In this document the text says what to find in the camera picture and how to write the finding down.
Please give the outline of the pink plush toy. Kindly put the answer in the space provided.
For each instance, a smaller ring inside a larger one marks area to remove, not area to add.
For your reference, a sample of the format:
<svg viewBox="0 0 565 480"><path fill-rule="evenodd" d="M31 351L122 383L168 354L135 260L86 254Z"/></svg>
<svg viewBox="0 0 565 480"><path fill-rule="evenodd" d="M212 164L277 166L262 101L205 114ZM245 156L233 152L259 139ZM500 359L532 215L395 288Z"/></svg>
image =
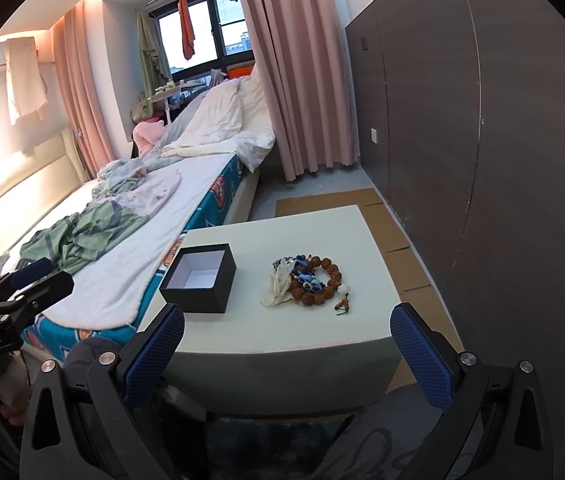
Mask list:
<svg viewBox="0 0 565 480"><path fill-rule="evenodd" d="M150 152L163 138L166 128L163 120L139 122L133 131L133 140L140 157Z"/></svg>

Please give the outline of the white tassel pendant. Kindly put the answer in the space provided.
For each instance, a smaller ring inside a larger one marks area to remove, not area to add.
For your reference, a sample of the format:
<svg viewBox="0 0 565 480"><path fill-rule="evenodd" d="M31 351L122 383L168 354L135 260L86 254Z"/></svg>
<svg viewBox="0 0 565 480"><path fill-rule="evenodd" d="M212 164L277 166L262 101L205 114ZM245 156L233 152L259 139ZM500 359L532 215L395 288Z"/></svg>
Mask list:
<svg viewBox="0 0 565 480"><path fill-rule="evenodd" d="M260 303L266 308L278 307L291 300L291 266L279 262L268 275L265 289L260 296Z"/></svg>

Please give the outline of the small white side table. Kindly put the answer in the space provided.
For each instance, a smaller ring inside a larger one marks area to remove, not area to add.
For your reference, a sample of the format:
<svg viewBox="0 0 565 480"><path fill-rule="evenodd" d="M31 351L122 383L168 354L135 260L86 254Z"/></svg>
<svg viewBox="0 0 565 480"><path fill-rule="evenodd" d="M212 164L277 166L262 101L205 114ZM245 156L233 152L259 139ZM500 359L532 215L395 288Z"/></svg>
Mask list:
<svg viewBox="0 0 565 480"><path fill-rule="evenodd" d="M166 123L168 125L172 122L170 99L172 96L179 96L179 94L182 93L182 91L186 88L187 85L185 84L185 81L180 81L179 84L174 84L173 81L170 81L168 84L165 84L164 87L160 87L158 90L156 90L156 92L154 92L153 95L149 98L149 102L152 104L162 104Z"/></svg>

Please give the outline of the pink curtain left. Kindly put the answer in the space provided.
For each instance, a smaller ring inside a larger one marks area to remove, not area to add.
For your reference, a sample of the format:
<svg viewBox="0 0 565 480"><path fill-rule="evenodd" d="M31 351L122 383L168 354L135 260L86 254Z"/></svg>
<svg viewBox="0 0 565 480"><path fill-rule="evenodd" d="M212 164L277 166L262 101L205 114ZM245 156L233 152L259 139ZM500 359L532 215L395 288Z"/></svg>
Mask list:
<svg viewBox="0 0 565 480"><path fill-rule="evenodd" d="M59 88L82 162L94 178L114 159L106 122L92 76L84 2L80 1L52 28Z"/></svg>

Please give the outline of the white low table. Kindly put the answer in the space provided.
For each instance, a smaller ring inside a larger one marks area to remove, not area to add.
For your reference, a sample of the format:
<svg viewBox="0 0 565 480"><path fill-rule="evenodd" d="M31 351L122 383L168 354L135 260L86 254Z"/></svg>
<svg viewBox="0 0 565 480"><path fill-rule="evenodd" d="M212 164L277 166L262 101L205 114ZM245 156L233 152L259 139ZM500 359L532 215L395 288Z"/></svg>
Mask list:
<svg viewBox="0 0 565 480"><path fill-rule="evenodd" d="M229 245L237 263L223 314L189 313L166 381L206 411L287 416L347 411L389 388L401 353L389 317L401 301L356 206L189 232L183 248ZM275 260L331 259L348 288L349 310L333 304L265 307Z"/></svg>

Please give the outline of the orange hanging garment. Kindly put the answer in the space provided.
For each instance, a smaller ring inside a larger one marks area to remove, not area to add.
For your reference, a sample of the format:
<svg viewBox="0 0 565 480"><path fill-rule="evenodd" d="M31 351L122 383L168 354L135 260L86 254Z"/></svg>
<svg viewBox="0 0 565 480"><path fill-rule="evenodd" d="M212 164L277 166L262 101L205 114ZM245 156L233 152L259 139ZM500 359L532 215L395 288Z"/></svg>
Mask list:
<svg viewBox="0 0 565 480"><path fill-rule="evenodd" d="M194 25L188 9L188 0L178 0L178 13L180 18L180 30L182 31L183 56L189 61L194 56Z"/></svg>

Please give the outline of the pink curtain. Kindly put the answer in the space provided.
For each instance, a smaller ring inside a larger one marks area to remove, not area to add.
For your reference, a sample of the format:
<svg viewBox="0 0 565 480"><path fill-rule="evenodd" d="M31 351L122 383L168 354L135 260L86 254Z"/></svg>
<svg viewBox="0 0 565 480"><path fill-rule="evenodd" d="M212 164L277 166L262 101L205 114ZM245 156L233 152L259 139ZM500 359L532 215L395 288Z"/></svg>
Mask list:
<svg viewBox="0 0 565 480"><path fill-rule="evenodd" d="M82 162L94 178L114 159L106 122L92 76L84 2L80 1L52 28L59 88Z"/></svg>
<svg viewBox="0 0 565 480"><path fill-rule="evenodd" d="M357 160L335 0L240 0L284 177Z"/></svg>

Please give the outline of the white fleece blanket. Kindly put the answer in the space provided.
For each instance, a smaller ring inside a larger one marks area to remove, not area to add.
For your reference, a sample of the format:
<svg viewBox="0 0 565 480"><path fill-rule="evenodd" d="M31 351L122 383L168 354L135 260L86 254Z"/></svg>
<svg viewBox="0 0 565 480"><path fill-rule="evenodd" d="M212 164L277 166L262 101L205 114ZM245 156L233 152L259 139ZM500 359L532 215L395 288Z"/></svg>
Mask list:
<svg viewBox="0 0 565 480"><path fill-rule="evenodd" d="M78 271L73 276L72 294L45 310L46 318L79 330L108 330L132 324L145 289L168 249L234 159L232 154L185 158L148 174L141 188L163 188L175 183L175 192L144 226Z"/></svg>

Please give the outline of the green garment on bed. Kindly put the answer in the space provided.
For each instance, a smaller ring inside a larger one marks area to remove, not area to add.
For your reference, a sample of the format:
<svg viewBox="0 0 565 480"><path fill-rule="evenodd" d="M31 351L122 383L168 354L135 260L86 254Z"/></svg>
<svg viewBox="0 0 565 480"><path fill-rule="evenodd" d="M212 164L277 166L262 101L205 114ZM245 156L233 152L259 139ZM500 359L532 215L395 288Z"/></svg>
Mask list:
<svg viewBox="0 0 565 480"><path fill-rule="evenodd" d="M47 258L56 270L75 274L110 252L149 220L114 200L89 203L47 229L37 231L20 248L17 270Z"/></svg>

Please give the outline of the beige headboard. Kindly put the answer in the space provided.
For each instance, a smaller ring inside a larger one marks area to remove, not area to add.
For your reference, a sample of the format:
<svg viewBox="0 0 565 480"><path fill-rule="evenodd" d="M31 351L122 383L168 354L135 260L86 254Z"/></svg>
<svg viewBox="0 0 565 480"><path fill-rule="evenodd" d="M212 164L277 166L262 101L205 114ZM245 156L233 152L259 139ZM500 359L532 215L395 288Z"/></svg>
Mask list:
<svg viewBox="0 0 565 480"><path fill-rule="evenodd" d="M0 254L88 180L69 127L0 169Z"/></svg>

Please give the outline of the white hanging shirt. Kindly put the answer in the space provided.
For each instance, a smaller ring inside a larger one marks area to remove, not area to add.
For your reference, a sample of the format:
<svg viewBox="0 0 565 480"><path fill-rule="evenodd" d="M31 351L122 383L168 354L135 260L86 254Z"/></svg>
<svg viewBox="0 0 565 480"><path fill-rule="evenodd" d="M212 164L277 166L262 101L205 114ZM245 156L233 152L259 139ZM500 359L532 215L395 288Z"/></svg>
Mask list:
<svg viewBox="0 0 565 480"><path fill-rule="evenodd" d="M45 118L47 87L38 66L33 37L8 39L4 55L11 143L15 151L22 151L35 139L33 125Z"/></svg>

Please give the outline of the white duvet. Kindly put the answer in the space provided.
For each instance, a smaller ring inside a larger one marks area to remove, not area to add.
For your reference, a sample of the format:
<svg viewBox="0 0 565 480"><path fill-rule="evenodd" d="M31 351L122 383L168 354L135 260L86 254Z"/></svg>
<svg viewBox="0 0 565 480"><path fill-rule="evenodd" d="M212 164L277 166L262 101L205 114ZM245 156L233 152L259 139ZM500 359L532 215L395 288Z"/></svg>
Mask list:
<svg viewBox="0 0 565 480"><path fill-rule="evenodd" d="M217 84L203 96L184 132L161 148L163 158L236 155L254 172L276 136L258 66L248 76Z"/></svg>

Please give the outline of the cardboard floor sheets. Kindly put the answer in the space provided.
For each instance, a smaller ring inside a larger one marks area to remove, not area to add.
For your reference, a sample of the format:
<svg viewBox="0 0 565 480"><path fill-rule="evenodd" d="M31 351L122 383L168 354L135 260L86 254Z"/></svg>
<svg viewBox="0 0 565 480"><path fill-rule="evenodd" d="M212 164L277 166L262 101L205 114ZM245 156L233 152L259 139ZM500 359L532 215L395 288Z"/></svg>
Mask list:
<svg viewBox="0 0 565 480"><path fill-rule="evenodd" d="M429 324L442 333L457 351L463 348L457 330L416 249L372 188L285 198L276 203L278 217L355 205L359 208L377 244L399 298L409 302Z"/></svg>

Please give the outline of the black jewelry box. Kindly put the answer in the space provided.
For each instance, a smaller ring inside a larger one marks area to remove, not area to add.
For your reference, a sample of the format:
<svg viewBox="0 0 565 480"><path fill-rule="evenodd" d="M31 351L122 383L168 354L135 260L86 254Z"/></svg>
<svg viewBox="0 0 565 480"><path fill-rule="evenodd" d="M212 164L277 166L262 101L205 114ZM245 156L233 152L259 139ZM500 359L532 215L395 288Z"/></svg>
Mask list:
<svg viewBox="0 0 565 480"><path fill-rule="evenodd" d="M237 266L228 244L180 248L160 285L167 304L186 313L224 314Z"/></svg>

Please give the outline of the bed with teal sheet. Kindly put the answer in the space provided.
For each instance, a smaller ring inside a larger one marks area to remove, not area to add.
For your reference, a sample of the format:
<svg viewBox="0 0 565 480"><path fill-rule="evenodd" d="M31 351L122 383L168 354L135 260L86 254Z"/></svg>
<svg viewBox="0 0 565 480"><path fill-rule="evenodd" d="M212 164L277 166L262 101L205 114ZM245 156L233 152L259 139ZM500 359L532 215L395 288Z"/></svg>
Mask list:
<svg viewBox="0 0 565 480"><path fill-rule="evenodd" d="M62 361L89 337L125 344L186 234L250 206L257 180L238 156L216 154L151 171L105 200L89 200L96 184L84 184L0 256L0 274L47 258L73 276L72 294L22 330L24 348Z"/></svg>

